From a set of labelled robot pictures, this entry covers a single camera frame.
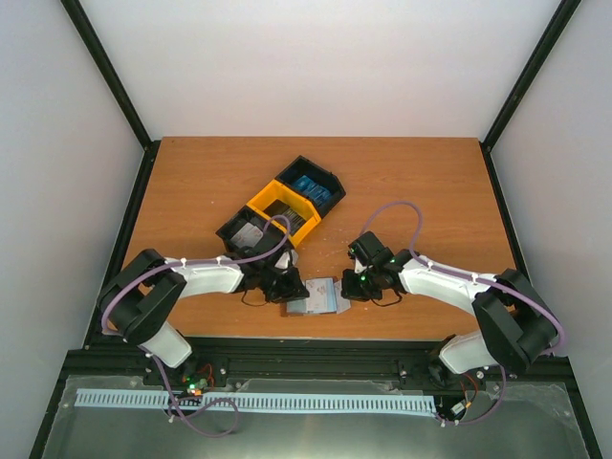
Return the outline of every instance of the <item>purple cable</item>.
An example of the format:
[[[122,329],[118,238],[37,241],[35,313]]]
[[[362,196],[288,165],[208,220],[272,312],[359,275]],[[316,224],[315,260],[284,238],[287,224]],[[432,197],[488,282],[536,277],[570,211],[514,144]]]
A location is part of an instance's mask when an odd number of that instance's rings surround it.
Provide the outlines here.
[[[181,418],[181,421],[187,427],[189,427],[194,432],[199,433],[200,435],[203,435],[203,436],[205,436],[207,438],[221,438],[221,437],[225,437],[226,435],[229,435],[230,433],[234,432],[234,430],[238,426],[238,421],[240,419],[240,411],[238,410],[238,406],[236,405],[234,400],[228,399],[228,398],[215,399],[215,400],[205,404],[204,406],[198,408],[197,411],[195,411],[195,412],[193,412],[193,413],[191,413],[189,415],[185,415],[185,413],[181,409],[179,401],[176,399],[176,397],[174,396],[174,393],[172,392],[172,387],[170,385],[170,381],[168,380],[168,376],[165,374],[164,364],[162,363],[162,361],[160,361],[155,356],[151,356],[151,359],[153,359],[153,361],[157,365],[158,369],[160,370],[160,375],[162,375],[162,380],[164,381],[165,390],[168,392],[168,396],[170,397],[170,404],[172,406],[174,406],[174,409],[176,410],[177,414],[179,415],[179,418]],[[220,433],[206,432],[206,431],[200,430],[198,427],[194,426],[191,423],[191,421],[188,419],[188,418],[191,418],[191,417],[195,417],[196,415],[202,414],[204,411],[206,411],[207,409],[209,409],[211,406],[213,406],[215,404],[229,404],[233,408],[233,412],[234,412],[233,424],[227,430],[225,430],[223,432],[220,432]]]
[[[417,212],[417,216],[418,216],[417,229],[414,231],[414,234],[412,235],[412,238],[410,239],[410,244],[408,245],[408,250],[410,251],[410,254],[412,255],[412,258],[417,260],[422,265],[428,266],[427,262],[423,258],[421,258],[414,251],[414,245],[416,244],[417,239],[419,238],[419,234],[421,233],[421,229],[423,228],[423,213],[421,212],[419,207],[416,204],[414,204],[414,203],[411,203],[409,201],[394,201],[392,203],[389,203],[389,204],[386,204],[386,205],[382,206],[381,208],[376,210],[370,216],[370,218],[368,218],[367,222],[365,222],[365,225],[363,225],[363,228],[361,229],[360,236],[365,233],[367,228],[370,226],[372,221],[374,221],[374,219],[378,216],[379,213],[381,213],[386,208],[391,208],[393,206],[409,206],[410,208],[413,208]],[[431,266],[431,269],[433,271],[438,272],[438,273],[442,273],[442,274],[446,274],[446,275],[451,275],[453,277],[458,277],[458,278],[463,279],[463,280],[472,281],[472,277],[471,277],[470,274],[460,273],[460,272],[455,271],[455,270],[450,270],[448,268],[443,268],[441,266],[436,265],[435,263]],[[484,279],[482,277],[477,277],[475,279],[475,281],[480,283],[480,284],[484,284],[484,285],[488,285],[490,287],[494,287],[495,289],[500,290],[500,291],[502,291],[502,292],[504,292],[504,293],[506,293],[508,295],[514,296],[515,298],[523,301],[525,304],[527,304],[528,306],[532,307],[533,309],[538,311],[540,314],[545,316],[553,324],[553,326],[557,330],[557,334],[558,334],[557,344],[555,344],[552,347],[549,347],[548,349],[544,349],[544,351],[542,351],[541,355],[550,355],[550,354],[553,354],[555,351],[557,351],[559,348],[561,348],[563,345],[565,345],[565,341],[566,341],[565,330],[563,329],[562,325],[559,323],[559,321],[557,320],[557,318],[555,316],[553,316],[549,311],[544,309],[542,306],[537,304],[535,301],[533,301],[532,299],[528,298],[524,294],[522,294],[520,292],[517,292],[515,289],[511,289],[510,287],[506,287],[505,285],[500,284],[498,282],[494,282],[492,280]]]
[[[280,249],[283,244],[285,244],[285,242],[287,241],[287,237],[289,236],[289,233],[291,231],[291,224],[289,223],[289,219],[287,217],[285,217],[284,215],[275,215],[274,217],[272,217],[270,220],[268,220],[266,222],[266,225],[264,226],[263,232],[266,232],[266,230],[268,229],[268,227],[270,226],[270,223],[273,220],[282,220],[283,223],[285,224],[285,234],[283,234],[283,238],[281,239],[281,241],[276,244],[273,248],[271,248],[269,251],[266,251],[265,253],[262,253],[260,255],[257,256],[252,256],[251,258],[244,258],[242,260],[217,260],[216,258],[205,258],[205,259],[196,259],[196,260],[187,260],[186,261],[186,266],[200,266],[200,265],[216,265],[216,264],[221,264],[221,265],[241,265],[244,263],[251,263],[253,261],[257,261],[257,260],[261,260],[262,258],[266,258],[270,255],[272,255],[275,251],[277,251],[278,249]],[[132,282],[130,282],[129,284],[127,284],[125,286],[125,288],[123,290],[121,290],[117,296],[115,296],[110,303],[108,303],[108,306],[106,306],[106,309],[104,310],[104,312],[102,313],[102,333],[104,335],[115,335],[115,336],[120,336],[119,332],[116,332],[115,330],[111,330],[110,328],[108,328],[108,318],[110,317],[111,313],[113,312],[113,310],[115,309],[115,307],[119,304],[119,302],[123,299],[124,296],[126,296],[129,292],[131,292],[133,289],[137,288],[139,285],[141,285],[141,283],[143,281],[145,281],[146,279],[148,279],[149,277],[157,274],[157,273],[161,273],[165,270],[169,270],[171,268],[178,268],[179,266],[183,266],[183,262],[182,261],[172,261],[169,263],[164,263],[162,266],[158,266],[157,268],[153,268],[150,271],[147,271],[146,273],[138,276],[136,279],[134,279]]]
[[[417,260],[422,265],[429,267],[427,262],[423,258],[421,258],[414,251],[414,246],[415,246],[415,244],[417,242],[417,239],[419,238],[419,234],[421,233],[421,229],[423,228],[423,213],[421,212],[421,210],[419,209],[419,207],[416,204],[411,203],[410,201],[394,201],[394,202],[386,204],[386,205],[382,206],[381,208],[379,208],[378,210],[376,210],[370,216],[370,218],[367,219],[367,221],[365,222],[365,225],[363,225],[363,228],[361,229],[361,232],[360,232],[360,236],[365,233],[365,231],[372,224],[374,219],[379,215],[379,213],[381,213],[386,208],[391,208],[393,206],[409,206],[410,208],[413,208],[417,212],[417,217],[418,217],[417,229],[415,229],[414,234],[412,235],[412,238],[410,239],[410,244],[408,245],[408,250],[410,251],[410,254],[412,255],[412,258]],[[470,274],[465,274],[465,273],[461,273],[461,272],[458,272],[458,271],[455,271],[455,270],[450,270],[448,268],[444,268],[444,267],[438,266],[436,264],[432,264],[430,268],[433,271],[436,271],[438,273],[442,273],[442,274],[446,274],[446,275],[451,275],[453,277],[457,277],[457,278],[460,278],[460,279],[463,279],[463,280],[469,280],[469,281],[475,280],[476,282],[478,282],[480,284],[484,284],[484,285],[488,285],[490,287],[494,287],[495,289],[498,289],[498,290],[500,290],[500,291],[502,291],[502,292],[504,292],[504,293],[506,293],[508,295],[512,295],[515,298],[523,301],[525,304],[529,305],[530,307],[534,308],[536,311],[541,313],[543,316],[545,316],[548,320],[550,320],[550,322],[553,324],[553,326],[557,330],[558,341],[557,341],[557,344],[555,344],[554,346],[549,347],[548,349],[544,349],[542,351],[541,355],[550,355],[550,354],[553,354],[556,350],[558,350],[559,348],[561,348],[565,344],[565,341],[566,341],[565,330],[563,329],[563,327],[561,326],[561,324],[559,323],[557,318],[555,316],[553,316],[550,312],[548,312],[546,309],[544,309],[542,306],[537,304],[535,301],[533,301],[532,299],[530,299],[527,296],[525,296],[524,294],[522,294],[520,292],[517,292],[515,289],[511,289],[510,287],[506,287],[505,285],[500,284],[498,282],[495,282],[495,281],[492,281],[492,280],[488,280],[488,279],[484,279],[482,277],[476,277],[475,279],[472,279]],[[477,417],[476,419],[472,419],[471,421],[465,421],[465,422],[458,423],[458,426],[471,426],[473,424],[480,423],[481,421],[484,421],[489,416],[491,416],[497,410],[497,408],[499,408],[499,406],[501,405],[501,401],[504,398],[504,394],[506,393],[506,370],[501,365],[499,366],[499,369],[501,370],[502,387],[501,387],[501,392],[499,393],[499,398],[497,399],[497,402],[495,402],[495,404],[486,413],[484,413],[483,415]],[[441,421],[441,422],[444,421],[437,414],[436,414],[436,419],[438,419],[438,421]]]

